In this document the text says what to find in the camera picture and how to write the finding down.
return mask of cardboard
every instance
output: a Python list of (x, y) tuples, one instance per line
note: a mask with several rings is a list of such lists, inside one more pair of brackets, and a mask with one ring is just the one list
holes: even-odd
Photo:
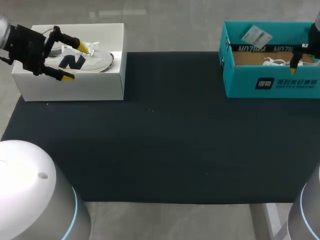
[[(54, 25), (34, 25), (44, 33)], [(99, 49), (113, 53), (114, 61), (105, 72), (80, 72), (74, 81), (58, 81), (44, 74), (34, 76), (16, 61), (12, 76), (25, 101), (98, 101), (123, 100), (125, 90), (127, 45), (123, 23), (58, 25), (61, 32), (82, 42), (99, 42)]]

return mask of white shoelace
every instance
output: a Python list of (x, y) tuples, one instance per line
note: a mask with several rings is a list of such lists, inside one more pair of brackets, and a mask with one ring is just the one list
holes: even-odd
[[(265, 57), (264, 58), (266, 61), (262, 65), (264, 66), (287, 66), (290, 65), (289, 61), (284, 61), (282, 59), (275, 59), (273, 60), (271, 57)], [(299, 61), (298, 66), (303, 66), (303, 65), (320, 65), (320, 61), (318, 62), (304, 62), (304, 61)]]
[(98, 45), (99, 45), (99, 41), (96, 41), (96, 42), (84, 42), (84, 45), (86, 46), (86, 48), (88, 49), (88, 54), (86, 53), (81, 53), (79, 50), (76, 50), (74, 48), (72, 48), (71, 46), (69, 45), (66, 45), (66, 44), (63, 44), (61, 46), (61, 50), (62, 52), (65, 50), (65, 49), (68, 49), (69, 51), (72, 51), (72, 52), (75, 52), (75, 53), (81, 53), (81, 54), (85, 54), (87, 55), (88, 57), (92, 57), (94, 54), (95, 54), (95, 51), (99, 48)]

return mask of n logo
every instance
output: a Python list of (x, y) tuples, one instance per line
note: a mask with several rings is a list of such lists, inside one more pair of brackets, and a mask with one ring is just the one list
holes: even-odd
[(81, 69), (86, 59), (80, 55), (78, 61), (76, 61), (76, 56), (66, 55), (59, 64), (59, 68), (65, 69), (69, 65), (71, 69)]

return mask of sneaker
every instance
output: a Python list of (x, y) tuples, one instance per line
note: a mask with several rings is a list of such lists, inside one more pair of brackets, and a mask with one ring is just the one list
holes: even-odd
[(71, 46), (63, 44), (53, 48), (45, 65), (61, 69), (68, 73), (100, 73), (106, 71), (114, 60), (110, 52), (100, 51), (98, 43), (85, 43), (89, 54), (80, 52)]

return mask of teal shoe box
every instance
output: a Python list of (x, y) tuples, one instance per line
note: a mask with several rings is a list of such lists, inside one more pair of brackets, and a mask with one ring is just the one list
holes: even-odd
[[(291, 52), (297, 44), (308, 43), (312, 22), (226, 21), (222, 29), (219, 59), (224, 87), (229, 98), (320, 98), (320, 66), (236, 65), (234, 52)], [(272, 35), (261, 49), (242, 40), (250, 27)]]

